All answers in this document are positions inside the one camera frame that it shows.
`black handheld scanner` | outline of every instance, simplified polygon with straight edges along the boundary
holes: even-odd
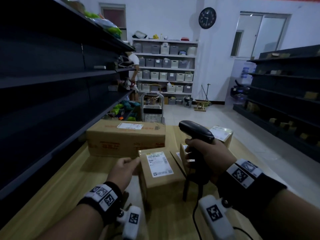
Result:
[[[214,135],[206,127],[199,125],[190,120],[183,120],[179,123],[181,131],[191,136],[192,139],[199,139],[211,144],[214,140]],[[210,179],[210,169],[206,164],[202,153],[194,147],[190,147],[189,159],[194,162],[190,166],[195,169],[195,173],[188,176],[188,179],[198,185],[205,185]]]

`clock face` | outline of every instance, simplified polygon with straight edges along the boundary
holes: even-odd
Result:
[[[206,7],[199,15],[199,24],[202,28],[208,29],[216,22],[217,13],[212,7]]]

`tiled floor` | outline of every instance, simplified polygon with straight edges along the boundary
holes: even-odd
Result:
[[[198,112],[180,105],[165,105],[166,125],[191,120],[203,126],[220,125],[234,132],[252,153],[266,163],[298,195],[320,208],[320,163],[241,116],[232,106],[212,105]]]

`black wristband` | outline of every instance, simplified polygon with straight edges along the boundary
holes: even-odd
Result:
[[[112,182],[95,186],[84,195],[77,205],[86,204],[94,208],[102,217],[103,225],[114,222],[120,213],[122,193],[119,187]]]
[[[247,218],[260,215],[272,198],[287,188],[243,159],[219,177],[217,187],[219,196]]]

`person's arm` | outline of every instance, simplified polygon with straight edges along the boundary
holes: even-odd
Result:
[[[111,169],[106,180],[116,184],[123,193],[139,163],[140,158],[135,160],[120,158]],[[102,230],[103,220],[99,212],[87,204],[80,204],[37,239],[99,239]]]
[[[135,71],[133,72],[133,76],[131,78],[131,81],[134,83],[135,82],[135,78],[138,74],[138,71],[139,71],[139,65],[134,65],[134,68],[135,68]]]
[[[204,160],[212,170],[210,180],[214,184],[219,176],[237,161],[217,139],[213,145],[198,139],[186,139],[186,144],[203,154]],[[286,189],[279,191],[262,214],[250,221],[265,240],[319,239],[320,236],[320,210]]]

